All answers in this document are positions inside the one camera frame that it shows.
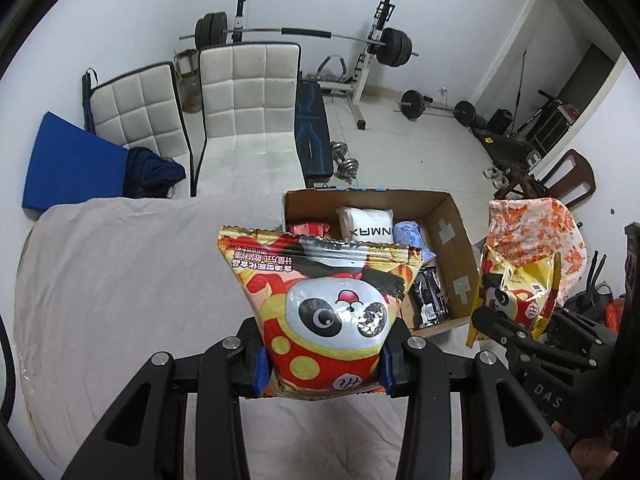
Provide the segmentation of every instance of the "metal bolt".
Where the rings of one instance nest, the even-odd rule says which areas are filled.
[[[151,356],[151,364],[162,366],[169,362],[169,354],[167,352],[157,352]]]
[[[419,350],[420,348],[424,348],[427,346],[427,342],[424,338],[418,335],[412,335],[409,339],[406,340],[406,343],[411,347]]]
[[[480,361],[486,365],[495,365],[498,358],[493,352],[480,352]]]
[[[222,341],[222,347],[226,348],[227,350],[235,350],[236,348],[240,348],[241,344],[242,341],[240,341],[240,338],[234,335],[225,337]]]

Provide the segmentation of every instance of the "dumbbell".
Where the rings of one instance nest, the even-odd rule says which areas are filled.
[[[338,164],[338,169],[335,170],[335,176],[350,184],[352,180],[357,178],[360,165],[355,158],[344,158],[347,151],[348,147],[345,142],[332,140],[331,152],[334,160]]]
[[[427,109],[427,103],[429,108],[434,110],[450,112],[465,127],[484,128],[486,126],[484,117],[476,114],[476,108],[469,101],[460,101],[455,108],[447,108],[433,104],[432,98],[422,95],[416,90],[407,90],[398,105],[407,119],[417,119]]]

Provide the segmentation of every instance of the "sneaker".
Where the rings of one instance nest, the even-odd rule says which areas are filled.
[[[494,178],[494,187],[495,189],[505,189],[506,187],[509,187],[509,179],[505,176]]]
[[[489,168],[488,170],[484,170],[482,172],[482,174],[488,179],[498,178],[500,176],[504,176],[503,173],[498,168],[496,168],[495,166],[492,167],[492,168]]]

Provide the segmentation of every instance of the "white chair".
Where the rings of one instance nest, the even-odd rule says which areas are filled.
[[[192,196],[193,156],[171,63],[146,66],[97,86],[91,110],[98,137],[125,148],[143,146],[182,165],[187,178],[178,182],[172,198]]]
[[[236,43],[200,52],[205,146],[197,195],[305,187],[294,120],[300,46]]]

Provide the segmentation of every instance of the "blue package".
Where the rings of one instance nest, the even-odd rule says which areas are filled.
[[[436,254],[431,252],[427,244],[424,243],[424,239],[420,234],[420,228],[416,222],[398,222],[394,225],[394,243],[420,247],[422,249],[422,262],[424,264],[436,257]]]

